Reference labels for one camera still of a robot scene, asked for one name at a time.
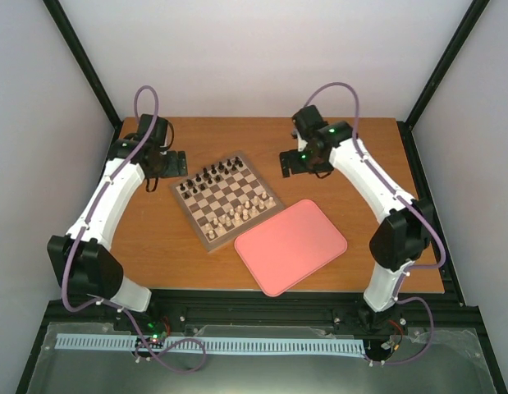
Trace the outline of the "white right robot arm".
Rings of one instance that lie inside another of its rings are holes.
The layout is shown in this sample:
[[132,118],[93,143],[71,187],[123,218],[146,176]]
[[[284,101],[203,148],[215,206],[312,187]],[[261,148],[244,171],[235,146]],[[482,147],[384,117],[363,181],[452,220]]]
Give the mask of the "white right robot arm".
[[358,308],[367,332],[376,331],[398,301],[402,282],[431,241],[434,207],[417,200],[382,169],[346,121],[328,123],[314,105],[292,117],[299,161],[313,173],[323,165],[339,171],[373,212],[378,228],[369,242],[371,279]]

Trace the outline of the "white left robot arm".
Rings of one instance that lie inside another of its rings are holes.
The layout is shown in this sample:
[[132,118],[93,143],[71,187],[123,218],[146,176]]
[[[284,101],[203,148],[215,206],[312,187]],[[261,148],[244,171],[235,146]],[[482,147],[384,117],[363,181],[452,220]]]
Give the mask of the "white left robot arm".
[[130,280],[112,255],[112,240],[122,214],[140,186],[157,189],[161,178],[186,173],[185,153],[171,151],[174,127],[163,117],[144,114],[138,129],[116,140],[100,182],[85,210],[63,236],[52,236],[48,256],[71,312],[91,304],[133,311],[144,330],[155,329],[162,311],[150,302],[152,292]]

